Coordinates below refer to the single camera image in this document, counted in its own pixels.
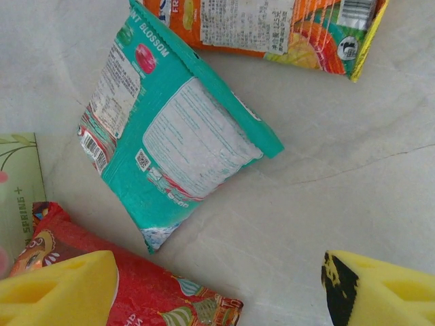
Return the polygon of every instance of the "barcode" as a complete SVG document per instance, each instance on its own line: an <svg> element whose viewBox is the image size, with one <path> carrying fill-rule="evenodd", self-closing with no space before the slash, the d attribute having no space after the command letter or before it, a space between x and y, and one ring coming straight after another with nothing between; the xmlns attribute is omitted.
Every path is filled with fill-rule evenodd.
<svg viewBox="0 0 435 326"><path fill-rule="evenodd" d="M151 164L150 159L147 157L147 154L145 154L142 148L136 154L136 162L138 163L142 172L145 172Z"/></svg>
<svg viewBox="0 0 435 326"><path fill-rule="evenodd" d="M376 0L342 0L338 24L365 31L371 23Z"/></svg>
<svg viewBox="0 0 435 326"><path fill-rule="evenodd" d="M104 151L98 146L98 143L87 131L83 135L82 146L86 153L92 156L95 166L97 167L98 172L101 174L104 168L107 166L107 158L104 154Z"/></svg>

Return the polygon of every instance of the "marble countertop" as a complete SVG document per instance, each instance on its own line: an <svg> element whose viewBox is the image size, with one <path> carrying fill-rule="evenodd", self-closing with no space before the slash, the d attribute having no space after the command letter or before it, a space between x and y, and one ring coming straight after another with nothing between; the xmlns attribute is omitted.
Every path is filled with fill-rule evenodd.
<svg viewBox="0 0 435 326"><path fill-rule="evenodd" d="M125 1L6 1L2 132L37 131L50 200L147 256L75 127ZM148 257L241 298L240 326L331 325L320 268L343 249L435 270L435 2L393 0L361 80L201 53L285 144L240 172Z"/></svg>

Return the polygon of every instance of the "yellow packaging edge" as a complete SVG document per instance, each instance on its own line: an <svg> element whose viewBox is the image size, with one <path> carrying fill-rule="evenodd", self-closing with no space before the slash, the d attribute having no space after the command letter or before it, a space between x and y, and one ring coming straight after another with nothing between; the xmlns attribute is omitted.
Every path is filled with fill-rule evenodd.
<svg viewBox="0 0 435 326"><path fill-rule="evenodd" d="M373 20L372 26L369 28L366 38L364 40L364 43L362 45L362 49L360 53L358 54L358 58L356 60L355 68L353 69L352 75L351 75L351 81L356 83L357 80L361 77L362 68L364 66L364 63L366 62L368 51L370 50L370 47L373 42L373 38L376 35L376 32L378 31L379 24L382 21L382 18L385 14L385 10L387 9L389 0L385 0L385 3L382 5L381 9L377 12L376 18Z"/></svg>

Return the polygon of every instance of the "nutrition label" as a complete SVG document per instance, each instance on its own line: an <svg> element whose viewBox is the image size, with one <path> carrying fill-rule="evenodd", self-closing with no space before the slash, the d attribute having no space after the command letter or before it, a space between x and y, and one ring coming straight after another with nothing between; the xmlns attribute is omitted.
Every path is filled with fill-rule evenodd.
<svg viewBox="0 0 435 326"><path fill-rule="evenodd" d="M90 107L98 121L120 138L141 88L141 78L121 49L113 44Z"/></svg>
<svg viewBox="0 0 435 326"><path fill-rule="evenodd" d="M162 108L143 144L165 175L196 198L263 155L197 78Z"/></svg>
<svg viewBox="0 0 435 326"><path fill-rule="evenodd" d="M202 0L201 41L206 45L284 54L294 0Z"/></svg>

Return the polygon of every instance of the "red wrapper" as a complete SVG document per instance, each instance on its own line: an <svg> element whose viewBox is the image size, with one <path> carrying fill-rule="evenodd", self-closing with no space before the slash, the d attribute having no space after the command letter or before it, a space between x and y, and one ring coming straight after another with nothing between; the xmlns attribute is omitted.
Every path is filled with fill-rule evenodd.
<svg viewBox="0 0 435 326"><path fill-rule="evenodd" d="M118 266L119 287L107 325L237 324L243 307L241 301L222 297L98 238L72 223L69 215L56 203L37 203L33 214L37 220L44 216L10 276L92 251L110 250Z"/></svg>

